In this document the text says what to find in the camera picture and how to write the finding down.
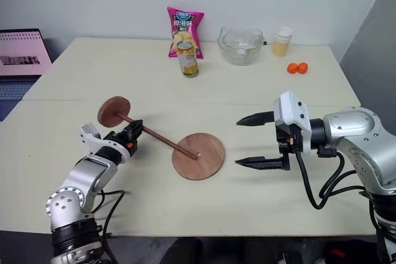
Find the laptop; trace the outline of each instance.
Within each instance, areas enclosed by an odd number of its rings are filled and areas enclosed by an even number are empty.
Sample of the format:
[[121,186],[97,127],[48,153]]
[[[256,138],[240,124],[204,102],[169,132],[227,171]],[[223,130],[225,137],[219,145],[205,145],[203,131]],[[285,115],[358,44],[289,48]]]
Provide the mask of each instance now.
[[0,121],[51,64],[39,29],[0,30]]

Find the laptop screen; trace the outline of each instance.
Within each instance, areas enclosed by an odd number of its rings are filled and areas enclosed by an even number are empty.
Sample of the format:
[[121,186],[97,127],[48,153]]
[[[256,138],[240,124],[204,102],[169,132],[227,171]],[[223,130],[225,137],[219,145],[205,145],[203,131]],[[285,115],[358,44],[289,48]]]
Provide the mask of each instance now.
[[41,75],[51,65],[39,29],[0,30],[0,76]]

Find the glass bowl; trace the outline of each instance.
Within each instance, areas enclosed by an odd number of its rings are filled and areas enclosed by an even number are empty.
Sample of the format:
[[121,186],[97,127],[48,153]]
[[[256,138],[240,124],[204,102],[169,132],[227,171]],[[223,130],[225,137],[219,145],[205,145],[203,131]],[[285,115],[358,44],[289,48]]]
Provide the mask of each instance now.
[[217,38],[224,58],[241,66],[249,65],[257,59],[263,42],[264,37],[258,29],[222,27]]

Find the gray wall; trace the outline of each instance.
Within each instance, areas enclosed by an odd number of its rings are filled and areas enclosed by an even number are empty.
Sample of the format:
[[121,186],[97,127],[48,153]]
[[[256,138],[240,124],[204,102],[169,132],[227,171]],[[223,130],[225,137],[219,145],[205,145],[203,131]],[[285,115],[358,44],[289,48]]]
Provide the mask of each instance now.
[[376,0],[340,63],[362,106],[396,134],[396,0]]

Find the wooden rod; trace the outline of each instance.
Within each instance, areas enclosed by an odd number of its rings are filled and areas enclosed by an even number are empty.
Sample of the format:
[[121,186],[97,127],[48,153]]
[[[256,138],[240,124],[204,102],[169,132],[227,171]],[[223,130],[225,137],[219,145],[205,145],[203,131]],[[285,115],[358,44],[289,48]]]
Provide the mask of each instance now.
[[[121,113],[116,113],[116,115],[119,116],[124,121],[130,122],[130,123],[134,121],[130,117],[125,116],[125,115],[123,115]],[[175,150],[180,151],[181,153],[185,154],[187,157],[190,157],[193,160],[198,159],[198,156],[196,154],[191,153],[190,151],[187,151],[185,148],[175,144],[174,142],[172,142],[169,139],[165,138],[164,136],[154,132],[153,130],[143,126],[143,131],[146,132],[147,134],[150,134],[152,137],[155,137],[159,141],[169,145],[170,147],[174,148]]]

